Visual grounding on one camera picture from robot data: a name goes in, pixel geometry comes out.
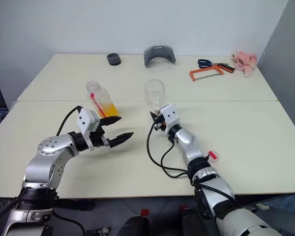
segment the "yellow liquid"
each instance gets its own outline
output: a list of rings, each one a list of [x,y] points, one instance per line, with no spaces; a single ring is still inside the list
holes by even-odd
[[[102,103],[101,107],[107,117],[119,116],[119,113],[113,103]]]

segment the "scissors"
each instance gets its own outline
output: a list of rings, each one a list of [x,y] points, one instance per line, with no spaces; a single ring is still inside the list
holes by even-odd
[[[220,63],[212,63],[210,60],[206,60],[206,59],[199,59],[198,60],[199,68],[207,68],[207,67],[217,65],[217,64],[220,64]]]

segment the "clear plastic bottle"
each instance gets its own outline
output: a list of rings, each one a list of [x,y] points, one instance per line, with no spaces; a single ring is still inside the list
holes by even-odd
[[[166,105],[165,86],[160,80],[149,80],[144,85],[146,102],[150,110],[159,114],[159,110]]]
[[[87,83],[87,89],[88,99],[101,118],[118,116],[118,111],[105,88],[96,81],[90,81]]]

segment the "white table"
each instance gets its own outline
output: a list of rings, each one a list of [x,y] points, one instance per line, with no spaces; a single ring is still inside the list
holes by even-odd
[[[199,69],[198,59],[233,63],[230,57],[176,57],[176,63],[155,59],[149,68],[143,55],[120,55],[111,66],[106,55],[56,54],[20,95],[18,101],[87,100],[86,83],[96,80],[114,101],[144,101],[144,84],[164,82],[168,101],[275,101],[259,69],[250,78],[243,72],[213,76],[193,82],[189,71]]]
[[[279,102],[175,102],[181,124],[194,132],[203,152],[236,194],[295,192],[295,127]],[[18,102],[0,124],[0,197],[19,194],[28,162],[43,139],[55,135],[64,116],[87,101]],[[134,131],[126,143],[84,151],[71,159],[58,188],[62,198],[193,195],[187,178],[171,179],[146,152],[151,120],[144,102],[116,102],[122,120],[105,127],[106,137]],[[77,114],[63,132],[78,131]],[[159,161],[169,147],[153,133],[151,153]],[[184,167],[174,148],[165,163]]]

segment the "gray plastic object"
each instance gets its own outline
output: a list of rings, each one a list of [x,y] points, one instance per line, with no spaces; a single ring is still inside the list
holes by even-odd
[[[167,45],[151,46],[144,51],[144,65],[148,66],[148,63],[153,58],[165,58],[172,63],[176,62],[176,58],[173,49]]]
[[[107,55],[109,65],[119,65],[121,63],[118,53],[109,53]]]

